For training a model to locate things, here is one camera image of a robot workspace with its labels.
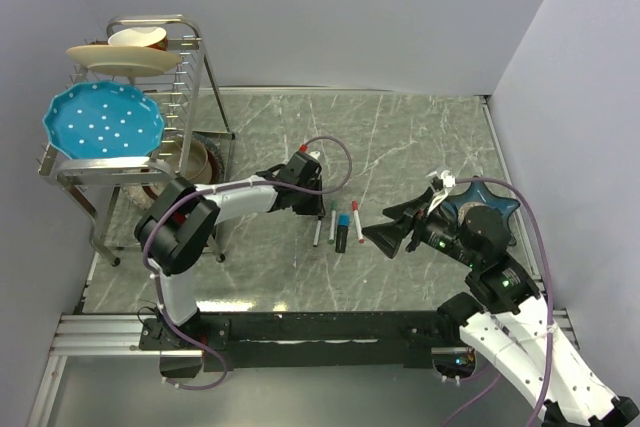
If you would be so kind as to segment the white pen red tip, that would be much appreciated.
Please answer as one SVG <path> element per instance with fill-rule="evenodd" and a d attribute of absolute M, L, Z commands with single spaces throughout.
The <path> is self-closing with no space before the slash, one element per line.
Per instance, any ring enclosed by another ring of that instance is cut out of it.
<path fill-rule="evenodd" d="M 362 223 L 361 223 L 361 218 L 359 214 L 359 208 L 357 207 L 357 205 L 355 205 L 354 207 L 352 206 L 352 210 L 353 210 L 353 219 L 354 219 L 357 239 L 358 239 L 358 242 L 362 244 L 365 242 L 365 238 L 362 231 Z"/>

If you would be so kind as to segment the white pen black tip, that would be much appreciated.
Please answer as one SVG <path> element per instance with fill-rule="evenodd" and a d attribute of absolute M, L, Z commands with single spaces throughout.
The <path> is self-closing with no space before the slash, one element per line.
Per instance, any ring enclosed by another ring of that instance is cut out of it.
<path fill-rule="evenodd" d="M 315 231 L 314 231 L 314 237 L 313 237 L 313 247 L 318 247 L 319 245 L 319 239 L 320 239 L 320 233 L 321 233 L 321 227 L 322 227 L 322 222 L 316 222 L 316 227 L 315 227 Z"/>

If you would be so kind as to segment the black marker blue tip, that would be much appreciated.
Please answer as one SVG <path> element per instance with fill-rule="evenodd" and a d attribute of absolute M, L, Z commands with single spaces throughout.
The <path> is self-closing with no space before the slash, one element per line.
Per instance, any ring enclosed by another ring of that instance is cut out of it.
<path fill-rule="evenodd" d="M 348 241 L 349 226 L 339 224 L 336 228 L 335 252 L 345 253 Z"/>

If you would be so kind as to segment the white pen green tip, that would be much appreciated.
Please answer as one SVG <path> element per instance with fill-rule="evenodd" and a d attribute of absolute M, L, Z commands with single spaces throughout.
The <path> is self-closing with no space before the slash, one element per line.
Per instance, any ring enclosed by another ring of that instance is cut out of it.
<path fill-rule="evenodd" d="M 328 237 L 328 243 L 329 244 L 334 244 L 335 243 L 336 222 L 337 222 L 337 212 L 336 212 L 336 209 L 334 207 L 332 207 L 331 215 L 330 215 L 329 237 Z"/>

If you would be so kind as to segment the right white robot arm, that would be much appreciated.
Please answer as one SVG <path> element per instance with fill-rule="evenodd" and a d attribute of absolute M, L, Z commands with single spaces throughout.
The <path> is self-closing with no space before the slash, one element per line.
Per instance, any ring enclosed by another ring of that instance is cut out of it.
<path fill-rule="evenodd" d="M 510 218 L 523 204 L 481 181 L 456 195 L 435 185 L 384 209 L 387 222 L 362 234 L 389 258 L 425 245 L 468 268 L 469 290 L 437 310 L 439 337 L 483 356 L 542 425 L 627 426 L 638 406 L 592 371 L 553 320 L 549 288 L 540 288 L 508 251 L 515 243 Z"/>

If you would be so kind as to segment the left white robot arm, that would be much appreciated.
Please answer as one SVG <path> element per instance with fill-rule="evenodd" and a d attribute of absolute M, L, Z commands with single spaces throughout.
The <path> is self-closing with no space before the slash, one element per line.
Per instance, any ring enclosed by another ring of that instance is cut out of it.
<path fill-rule="evenodd" d="M 136 225 L 134 236 L 157 289 L 163 337 L 172 346 L 184 349 L 205 342 L 190 269 L 217 226 L 286 209 L 301 216 L 322 215 L 321 171 L 316 157 L 296 152 L 287 163 L 242 181 L 195 185 L 177 177 L 168 184 Z"/>

